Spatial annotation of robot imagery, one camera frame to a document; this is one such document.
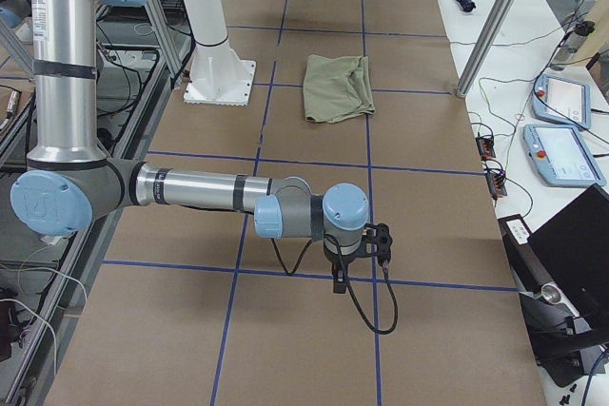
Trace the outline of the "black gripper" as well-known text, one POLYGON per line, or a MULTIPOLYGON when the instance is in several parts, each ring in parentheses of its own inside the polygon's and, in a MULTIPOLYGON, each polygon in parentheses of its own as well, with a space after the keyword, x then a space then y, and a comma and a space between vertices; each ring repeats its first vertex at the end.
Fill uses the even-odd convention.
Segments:
POLYGON ((338 254, 329 247, 324 247, 324 255, 331 263, 332 273, 332 292, 334 294, 345 294, 347 291, 348 265, 362 254, 362 249, 358 248, 347 254, 338 254))

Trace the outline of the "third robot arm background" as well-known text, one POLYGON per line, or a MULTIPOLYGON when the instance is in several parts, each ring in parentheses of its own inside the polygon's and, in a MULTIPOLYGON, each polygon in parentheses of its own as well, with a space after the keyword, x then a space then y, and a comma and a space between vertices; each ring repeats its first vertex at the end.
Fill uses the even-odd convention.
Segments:
POLYGON ((31 0, 1 0, 1 19, 15 29, 31 16, 31 0))

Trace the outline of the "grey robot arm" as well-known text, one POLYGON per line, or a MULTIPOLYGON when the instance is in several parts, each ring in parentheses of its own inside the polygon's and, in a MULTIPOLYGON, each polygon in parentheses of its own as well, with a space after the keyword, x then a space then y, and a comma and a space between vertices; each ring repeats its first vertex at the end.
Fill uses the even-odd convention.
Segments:
MULTIPOLYGON (((270 179, 157 167, 109 156, 97 142, 96 8, 120 0, 31 0, 37 144, 10 203, 33 231, 68 235, 110 212, 151 203, 246 213, 260 237, 322 242, 333 289, 366 255, 365 193, 336 184, 312 193, 298 177, 270 179)), ((147 0, 125 0, 140 6, 147 0)))

